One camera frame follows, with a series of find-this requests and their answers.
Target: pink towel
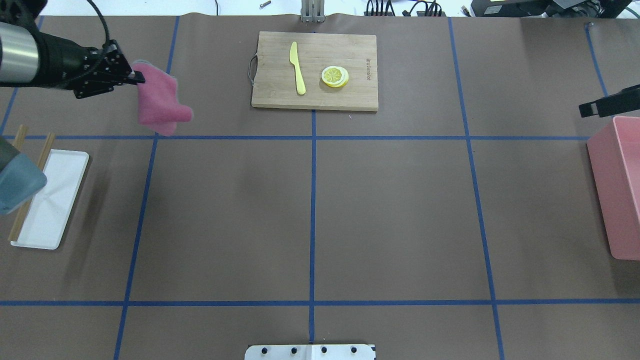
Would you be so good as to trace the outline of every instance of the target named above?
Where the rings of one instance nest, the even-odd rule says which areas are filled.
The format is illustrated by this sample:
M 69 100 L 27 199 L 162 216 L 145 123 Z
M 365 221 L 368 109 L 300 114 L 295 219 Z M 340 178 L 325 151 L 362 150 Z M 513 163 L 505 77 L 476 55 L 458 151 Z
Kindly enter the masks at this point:
M 171 136 L 179 122 L 193 118 L 193 110 L 178 102 L 176 79 L 145 60 L 136 60 L 132 68 L 141 71 L 146 82 L 138 84 L 138 123 Z

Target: knife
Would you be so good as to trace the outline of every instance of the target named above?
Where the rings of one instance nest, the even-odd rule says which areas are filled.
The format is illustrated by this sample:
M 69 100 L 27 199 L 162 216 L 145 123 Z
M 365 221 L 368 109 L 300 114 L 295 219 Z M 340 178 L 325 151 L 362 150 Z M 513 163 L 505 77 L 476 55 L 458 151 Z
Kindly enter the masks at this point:
M 305 87 L 305 81 L 302 79 L 302 72 L 300 71 L 300 62 L 298 62 L 298 43 L 291 43 L 291 50 L 289 50 L 289 62 L 296 68 L 296 91 L 298 94 L 305 95 L 307 88 Z

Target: cutting board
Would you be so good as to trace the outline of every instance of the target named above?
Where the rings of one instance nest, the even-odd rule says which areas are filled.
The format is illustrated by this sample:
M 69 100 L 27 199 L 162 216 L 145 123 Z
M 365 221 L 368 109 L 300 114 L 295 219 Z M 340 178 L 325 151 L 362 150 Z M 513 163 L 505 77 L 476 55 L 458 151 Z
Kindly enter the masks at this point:
M 298 95 L 292 42 L 298 43 L 298 59 L 307 92 Z M 375 35 L 277 33 L 261 31 L 258 66 L 251 105 L 256 108 L 316 110 L 378 110 L 378 46 Z M 347 69 L 349 83 L 326 86 L 320 75 L 327 66 Z

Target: lemon slice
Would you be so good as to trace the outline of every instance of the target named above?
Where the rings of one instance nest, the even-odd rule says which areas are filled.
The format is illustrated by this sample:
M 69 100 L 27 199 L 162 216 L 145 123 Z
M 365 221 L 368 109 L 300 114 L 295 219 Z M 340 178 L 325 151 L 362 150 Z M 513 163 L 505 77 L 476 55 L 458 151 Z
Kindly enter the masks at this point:
M 347 69 L 340 66 L 329 66 L 322 70 L 322 81 L 332 88 L 340 88 L 349 81 Z

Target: pink bin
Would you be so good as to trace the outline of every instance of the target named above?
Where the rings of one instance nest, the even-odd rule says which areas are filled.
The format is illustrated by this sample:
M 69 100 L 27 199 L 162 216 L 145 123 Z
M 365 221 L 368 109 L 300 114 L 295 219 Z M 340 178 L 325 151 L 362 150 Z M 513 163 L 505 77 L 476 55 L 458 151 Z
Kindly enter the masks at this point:
M 587 148 L 611 255 L 640 260 L 640 117 L 614 117 Z

